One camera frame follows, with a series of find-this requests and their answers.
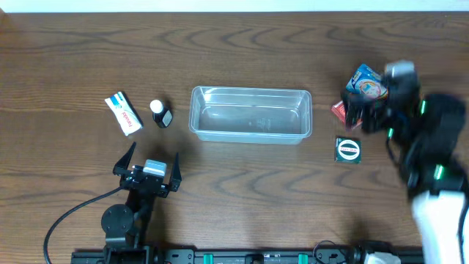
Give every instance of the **transparent tray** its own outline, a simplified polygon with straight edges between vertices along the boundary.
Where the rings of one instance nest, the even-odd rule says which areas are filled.
[[[305,90],[195,87],[189,129],[201,140],[298,144],[311,135],[313,107]]]

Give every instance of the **green connector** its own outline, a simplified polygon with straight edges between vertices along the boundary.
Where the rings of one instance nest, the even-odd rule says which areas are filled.
[[[204,254],[204,264],[213,264],[212,254]]]
[[[298,264],[308,264],[308,255],[307,254],[299,254],[298,255]]]

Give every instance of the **red object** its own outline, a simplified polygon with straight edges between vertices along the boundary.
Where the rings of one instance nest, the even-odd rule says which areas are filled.
[[[345,125],[345,106],[344,106],[344,101],[340,101],[333,105],[330,110],[344,123]],[[357,122],[357,125],[355,125],[352,129],[355,129],[356,127],[360,126],[362,123],[362,120],[359,120]]]

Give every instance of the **white wall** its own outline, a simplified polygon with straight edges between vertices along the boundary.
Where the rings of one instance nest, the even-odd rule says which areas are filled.
[[[469,11],[469,0],[0,0],[5,12]]]

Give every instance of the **wood grain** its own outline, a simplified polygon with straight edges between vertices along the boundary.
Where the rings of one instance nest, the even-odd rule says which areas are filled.
[[[5,16],[5,12],[3,12],[3,10],[0,8],[0,26],[3,23],[4,16]]]
[[[180,153],[180,191],[158,200],[149,240],[199,248],[313,247],[371,238],[419,245],[384,134],[347,133],[330,113],[360,63],[413,60],[424,92],[469,98],[467,13],[11,14],[0,28],[0,263],[42,263],[48,228],[118,184],[112,166]],[[198,85],[307,89],[313,135],[297,146],[200,142],[188,130]],[[144,129],[125,137],[104,98],[125,91]],[[152,123],[168,98],[174,121]],[[362,140],[360,165],[336,164],[336,135]],[[469,163],[468,130],[457,155]],[[54,263],[100,249],[103,211],[64,220]]]

